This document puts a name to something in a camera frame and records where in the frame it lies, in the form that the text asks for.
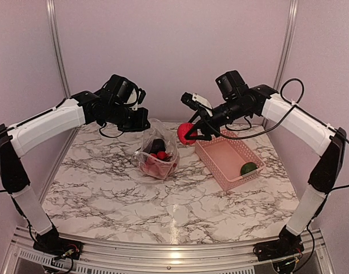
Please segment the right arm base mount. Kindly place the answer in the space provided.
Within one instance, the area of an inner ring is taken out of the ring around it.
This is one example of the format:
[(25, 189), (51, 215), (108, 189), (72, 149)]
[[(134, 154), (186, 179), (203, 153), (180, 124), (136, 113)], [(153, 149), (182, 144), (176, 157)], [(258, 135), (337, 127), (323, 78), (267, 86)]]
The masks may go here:
[(283, 228), (276, 240), (256, 243), (253, 248), (258, 261), (266, 261), (300, 254), (304, 251), (301, 236), (295, 236)]

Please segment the pink red apple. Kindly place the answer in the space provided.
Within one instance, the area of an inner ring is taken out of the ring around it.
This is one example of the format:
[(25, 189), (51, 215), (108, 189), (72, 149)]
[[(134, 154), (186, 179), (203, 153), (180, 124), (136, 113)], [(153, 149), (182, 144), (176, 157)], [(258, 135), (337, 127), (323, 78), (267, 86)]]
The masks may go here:
[(185, 136), (192, 130), (194, 125), (192, 123), (182, 123), (177, 129), (177, 136), (179, 141), (187, 146), (193, 145), (196, 140), (187, 139)]

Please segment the dark purple eggplant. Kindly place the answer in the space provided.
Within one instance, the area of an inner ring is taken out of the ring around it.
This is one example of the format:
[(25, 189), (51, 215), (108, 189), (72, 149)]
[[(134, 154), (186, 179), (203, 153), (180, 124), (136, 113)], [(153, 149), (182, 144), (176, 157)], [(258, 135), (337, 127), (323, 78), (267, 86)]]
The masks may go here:
[(149, 146), (149, 154), (157, 154), (158, 152), (166, 152), (166, 144), (163, 139), (154, 139), (152, 144)]

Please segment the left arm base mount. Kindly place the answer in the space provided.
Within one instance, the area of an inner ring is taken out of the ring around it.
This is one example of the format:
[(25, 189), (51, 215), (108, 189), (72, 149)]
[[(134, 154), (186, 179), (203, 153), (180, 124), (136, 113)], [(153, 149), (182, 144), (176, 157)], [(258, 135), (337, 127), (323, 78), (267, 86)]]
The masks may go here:
[(44, 253), (55, 255), (57, 260), (62, 259), (63, 254), (71, 251), (72, 254), (69, 254), (69, 256), (72, 257), (73, 260), (78, 260), (82, 253), (83, 243), (81, 241), (61, 238), (56, 226), (52, 221), (50, 223), (52, 225), (51, 230), (43, 235), (35, 233), (33, 237), (33, 248)]

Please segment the clear zip top bag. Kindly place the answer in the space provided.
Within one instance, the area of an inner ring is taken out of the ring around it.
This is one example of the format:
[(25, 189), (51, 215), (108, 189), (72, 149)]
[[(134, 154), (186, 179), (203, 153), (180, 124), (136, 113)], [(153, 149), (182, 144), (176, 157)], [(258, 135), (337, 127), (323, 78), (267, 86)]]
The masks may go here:
[(150, 119), (150, 128), (144, 130), (141, 148), (134, 159), (146, 175), (164, 180), (179, 164), (179, 151), (174, 131), (158, 119)]

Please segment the red yellow lychee bunch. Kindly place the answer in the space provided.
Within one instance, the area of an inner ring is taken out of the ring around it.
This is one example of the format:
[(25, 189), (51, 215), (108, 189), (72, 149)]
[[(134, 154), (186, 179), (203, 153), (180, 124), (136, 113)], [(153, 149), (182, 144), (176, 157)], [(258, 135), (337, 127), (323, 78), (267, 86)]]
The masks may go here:
[(176, 169), (177, 163), (173, 155), (168, 152), (158, 152), (146, 156), (142, 170), (150, 176), (167, 177)]

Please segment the pink perforated plastic basket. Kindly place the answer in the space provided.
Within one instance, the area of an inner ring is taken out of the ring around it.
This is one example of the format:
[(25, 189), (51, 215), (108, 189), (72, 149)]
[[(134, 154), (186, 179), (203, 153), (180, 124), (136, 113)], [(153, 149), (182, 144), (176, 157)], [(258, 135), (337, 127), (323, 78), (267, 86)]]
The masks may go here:
[[(224, 191), (255, 179), (266, 167), (243, 140), (229, 140), (222, 136), (211, 141), (200, 140), (195, 142), (195, 153)], [(258, 168), (241, 176), (240, 169), (248, 162), (254, 162)]]

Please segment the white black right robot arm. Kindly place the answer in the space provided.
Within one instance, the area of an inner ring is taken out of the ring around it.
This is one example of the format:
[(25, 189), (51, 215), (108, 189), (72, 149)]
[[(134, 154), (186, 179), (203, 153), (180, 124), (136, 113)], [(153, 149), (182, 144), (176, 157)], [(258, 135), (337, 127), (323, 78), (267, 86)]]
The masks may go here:
[(180, 141), (211, 141), (220, 137), (220, 127), (245, 116), (262, 116), (282, 126), (310, 146), (320, 159), (310, 173), (308, 186), (291, 219), (283, 227), (274, 250), (286, 256), (296, 247), (296, 237), (321, 211), (343, 164), (346, 132), (335, 129), (303, 111), (297, 102), (287, 101), (275, 89), (262, 84), (249, 88), (246, 84), (220, 84), (225, 103), (212, 108), (209, 102), (196, 94), (184, 93), (181, 102), (194, 110), (187, 131), (179, 130)]

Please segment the green bell pepper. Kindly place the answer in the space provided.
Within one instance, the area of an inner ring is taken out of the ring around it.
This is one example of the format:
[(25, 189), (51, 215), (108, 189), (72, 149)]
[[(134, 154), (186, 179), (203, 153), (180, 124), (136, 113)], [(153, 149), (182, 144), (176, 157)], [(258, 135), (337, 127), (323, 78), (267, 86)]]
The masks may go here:
[(240, 169), (240, 175), (243, 176), (249, 172), (253, 172), (257, 169), (257, 165), (254, 162), (248, 162), (242, 165)]

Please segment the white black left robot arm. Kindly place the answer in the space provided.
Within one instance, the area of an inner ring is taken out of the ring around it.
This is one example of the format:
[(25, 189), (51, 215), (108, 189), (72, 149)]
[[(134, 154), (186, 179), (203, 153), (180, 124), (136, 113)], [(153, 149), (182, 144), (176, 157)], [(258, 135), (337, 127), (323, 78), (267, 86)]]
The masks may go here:
[(97, 91), (81, 91), (39, 114), (9, 126), (0, 124), (0, 178), (16, 209), (52, 254), (63, 250), (63, 240), (31, 185), (24, 158), (65, 132), (96, 123), (115, 125), (121, 133), (150, 127), (149, 111), (142, 107), (146, 91), (117, 74)]

